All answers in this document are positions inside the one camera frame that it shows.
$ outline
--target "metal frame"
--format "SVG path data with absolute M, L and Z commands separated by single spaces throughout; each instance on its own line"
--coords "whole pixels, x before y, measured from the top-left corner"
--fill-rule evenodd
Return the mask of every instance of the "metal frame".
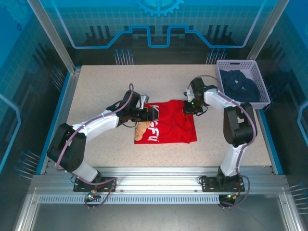
M 50 18 L 48 17 L 48 14 L 45 11 L 45 8 L 43 7 L 42 3 L 39 0 L 27 0 L 27 1 L 31 6 L 34 14 L 38 18 L 43 29 L 45 30 L 48 38 L 50 39 L 53 46 L 57 50 L 67 70 L 71 74 L 75 74 L 75 69 L 76 69 L 75 65 L 71 57 L 69 56 L 64 44 L 62 43 L 60 36 L 58 35 L 56 29 L 54 28 Z
M 279 20 L 289 0 L 278 0 L 265 26 L 263 27 L 256 43 L 254 44 L 247 59 L 256 59 L 261 51 L 272 29 Z M 65 49 L 56 29 L 39 0 L 28 0 L 38 20 L 42 24 L 49 39 L 53 43 L 68 71 L 74 75 L 75 66 Z M 72 78 L 68 87 L 64 89 L 59 114 L 55 115 L 57 124 L 66 121 L 70 104 L 77 84 L 77 77 Z M 274 172 L 278 170 L 273 162 Z M 53 163 L 45 158 L 41 174 L 33 177 L 21 215 L 15 227 L 16 231 L 31 230 L 39 203 L 44 203 L 43 197 L 64 198 L 83 195 L 72 191 L 72 183 L 69 174 L 56 172 Z M 103 176 L 117 176 L 118 185 L 114 195 L 116 197 L 127 197 L 133 195 L 136 198 L 142 196 L 181 196 L 187 198 L 215 196 L 217 193 L 202 192 L 198 178 L 202 175 L 214 176 L 217 167 L 136 167 L 120 168 L 109 167 L 99 168 Z M 251 180 L 251 194 L 277 194 L 282 205 L 282 212 L 285 216 L 287 227 L 290 231 L 304 230 L 299 214 L 297 213 L 290 189 L 284 175 L 275 175 L 271 167 L 241 167 L 241 172 Z
M 38 204 L 83 203 L 86 193 L 73 192 L 70 175 L 55 171 L 54 162 L 48 165 L 45 175 L 32 179 L 16 231 L 31 230 Z M 218 193 L 204 193 L 198 183 L 202 175 L 214 176 L 217 167 L 102 167 L 98 170 L 103 176 L 118 177 L 109 204 L 218 204 Z M 305 230 L 284 175 L 273 174 L 271 167 L 242 167 L 241 172 L 251 180 L 250 194 L 279 196 L 288 230 Z
M 256 42 L 254 43 L 247 59 L 256 60 L 257 56 L 261 52 L 265 42 L 273 32 L 280 16 L 282 15 L 285 7 L 287 6 L 289 0 L 277 0 L 272 12 L 270 13 L 265 25 L 263 26 Z

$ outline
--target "blue trim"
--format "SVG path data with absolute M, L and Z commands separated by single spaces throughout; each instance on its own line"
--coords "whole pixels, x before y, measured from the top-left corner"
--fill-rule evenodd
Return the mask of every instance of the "blue trim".
M 249 29 L 249 32 L 247 34 L 247 37 L 246 37 L 243 45 L 211 45 L 209 43 L 209 41 L 207 41 L 207 39 L 200 33 L 199 30 L 190 30 L 189 29 L 189 25 L 182 25 L 182 24 L 180 24 L 180 25 L 171 25 L 171 26 L 168 27 L 168 29 L 167 29 L 167 43 L 166 43 L 166 45 L 153 45 L 152 44 L 152 42 L 151 42 L 151 32 L 150 32 L 149 26 L 147 26 L 147 25 L 135 25 L 135 26 L 130 25 L 130 26 L 128 26 L 128 30 L 121 30 L 121 31 L 119 31 L 117 33 L 117 35 L 114 36 L 114 38 L 106 46 L 81 46 L 80 47 L 80 46 L 76 46 L 74 44 L 73 39 L 72 39 L 71 35 L 69 34 L 68 29 L 67 29 L 67 27 L 66 27 L 66 25 L 64 23 L 64 20 L 61 17 L 61 14 L 60 14 L 60 12 L 58 10 L 58 7 L 56 6 L 54 0 L 51 0 L 52 4 L 54 6 L 54 9 L 56 11 L 56 14 L 58 15 L 59 20 L 60 20 L 60 22 L 61 22 L 61 24 L 62 24 L 62 26 L 64 28 L 64 31 L 65 31 L 65 33 L 66 33 L 66 35 L 68 37 L 68 40 L 70 41 L 72 47 L 75 48 L 75 49 L 108 49 L 108 48 L 110 48 L 113 45 L 113 43 L 121 35 L 123 35 L 123 34 L 132 34 L 133 33 L 133 29 L 146 29 L 147 37 L 148 37 L 148 46 L 150 48 L 167 48 L 167 47 L 170 46 L 171 29 L 172 28 L 184 28 L 185 29 L 185 33 L 196 34 L 209 48 L 243 48 L 243 47 L 246 46 L 246 44 L 247 44 L 247 42 L 248 42 L 248 40 L 249 40 L 249 38 L 250 38 L 254 28 L 255 28 L 255 25 L 256 25 L 259 17 L 260 17 L 260 14 L 261 14 L 264 6 L 265 6 L 266 1 L 267 0 L 263 0 L 263 3 L 262 3 L 262 5 L 261 5 L 261 7 L 260 7 L 260 9 L 259 9 L 259 11 L 258 11 L 258 13 L 256 15 L 256 18 L 254 19 L 254 22 L 251 25 L 251 28 Z
M 2 94 L 0 94 L 0 100 L 3 100 L 6 104 L 8 104 L 8 106 L 9 106 L 10 108 L 12 108 L 12 109 L 15 111 L 16 117 L 17 117 L 17 125 L 16 125 L 16 127 L 15 127 L 14 133 L 13 133 L 13 135 L 12 135 L 12 137 L 11 137 L 11 140 L 10 140 L 10 142 L 9 142 L 9 145 L 8 145 L 7 148 L 6 148 L 6 151 L 5 151 L 5 153 L 4 153 L 4 156 L 3 156 L 2 160 L 1 160 L 1 163 L 0 163 L 0 174 L 1 174 L 1 172 L 2 172 L 2 170 L 3 170 L 3 168 L 4 168 L 4 165 L 5 165 L 5 162 L 6 162 L 8 156 L 9 156 L 9 154 L 10 154 L 10 151 L 11 151 L 11 148 L 12 148 L 12 146 L 13 146 L 13 143 L 14 143 L 14 141 L 15 141 L 15 139 L 16 139 L 16 136 L 17 136 L 17 133 L 18 133 L 18 131 L 19 131 L 19 128 L 20 128 L 20 126 L 21 126 L 21 117 L 20 117 L 20 112 L 19 112 L 18 107 L 17 107 L 13 102 L 9 101 L 9 100 L 8 100 L 7 98 L 5 98 Z
M 261 120 L 262 120 L 262 123 L 263 123 L 263 126 L 264 126 L 264 130 L 265 130 L 268 142 L 269 142 L 269 148 L 270 148 L 272 156 L 273 156 L 274 163 L 272 163 L 272 164 L 274 164 L 276 166 L 277 174 L 283 175 L 283 170 L 282 170 L 280 160 L 279 160 L 279 157 L 278 157 L 275 145 L 274 145 L 273 138 L 272 138 L 271 133 L 270 133 L 268 122 L 265 118 L 264 111 L 259 110 L 259 113 L 260 113 L 260 117 L 261 117 Z
M 299 129 L 304 137 L 304 140 L 306 142 L 306 145 L 308 146 L 308 136 L 306 134 L 306 131 L 304 129 L 304 126 L 302 124 L 302 116 L 303 116 L 303 110 L 308 106 L 308 100 L 304 102 L 300 107 L 298 111 L 298 117 L 297 117 L 297 124 L 299 126 Z
M 43 168 L 44 160 L 45 160 L 46 155 L 47 155 L 48 147 L 49 147 L 49 144 L 51 142 L 51 137 L 52 137 L 53 131 L 55 129 L 55 124 L 56 124 L 58 116 L 59 116 L 60 108 L 61 108 L 61 105 L 63 103 L 64 95 L 65 95 L 65 92 L 66 92 L 66 89 L 67 89 L 67 85 L 68 85 L 68 81 L 70 79 L 70 76 L 71 76 L 71 74 L 69 72 L 67 72 L 65 82 L 63 84 L 62 91 L 61 91 L 61 94 L 60 94 L 60 97 L 59 97 L 59 101 L 58 101 L 56 110 L 54 112 L 52 122 L 51 122 L 51 125 L 50 125 L 50 128 L 49 128 L 49 132 L 48 132 L 48 135 L 47 135 L 47 138 L 46 138 L 46 141 L 45 141 L 45 145 L 44 145 L 44 148 L 43 148 L 43 151 L 42 151 L 42 155 L 41 155 L 39 163 L 38 163 L 36 175 L 40 175 L 40 172 Z

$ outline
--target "navy blue clothing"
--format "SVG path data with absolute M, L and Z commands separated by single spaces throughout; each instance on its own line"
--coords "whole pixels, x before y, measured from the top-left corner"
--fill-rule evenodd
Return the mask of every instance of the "navy blue clothing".
M 254 81 L 246 78 L 240 70 L 220 70 L 220 75 L 225 95 L 243 103 L 260 102 L 258 87 Z

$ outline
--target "gear logo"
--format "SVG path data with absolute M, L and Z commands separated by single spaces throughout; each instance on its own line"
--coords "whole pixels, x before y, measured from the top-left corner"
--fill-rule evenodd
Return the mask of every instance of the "gear logo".
M 26 0 L 0 0 L 0 6 L 5 6 L 18 24 L 22 24 L 27 17 L 28 7 Z
M 139 10 L 144 10 L 144 13 L 150 13 L 150 16 L 162 14 L 167 16 L 168 13 L 173 13 L 174 9 L 179 9 L 179 5 L 183 4 L 184 0 L 137 0 Z

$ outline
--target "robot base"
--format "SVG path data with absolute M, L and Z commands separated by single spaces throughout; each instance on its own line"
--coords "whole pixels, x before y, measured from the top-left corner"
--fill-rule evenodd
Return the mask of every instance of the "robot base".
M 106 181 L 109 180 L 113 177 L 102 177 L 102 181 Z M 94 185 L 88 185 L 84 182 L 82 182 L 81 180 L 77 179 L 75 180 L 75 185 L 74 185 L 74 192 L 84 192 L 84 193 L 88 193 L 93 189 L 96 189 L 97 192 L 109 192 L 111 187 L 112 187 L 113 182 L 109 182 L 107 184 L 104 185 L 99 185 L 99 186 L 94 186 Z M 115 192 L 116 190 L 116 186 L 114 186 L 114 188 L 111 190 L 111 192 Z
M 199 178 L 202 191 L 205 193 L 217 192 L 245 192 L 243 178 L 239 175 L 226 177 L 221 169 L 218 169 L 216 177 L 202 176 Z

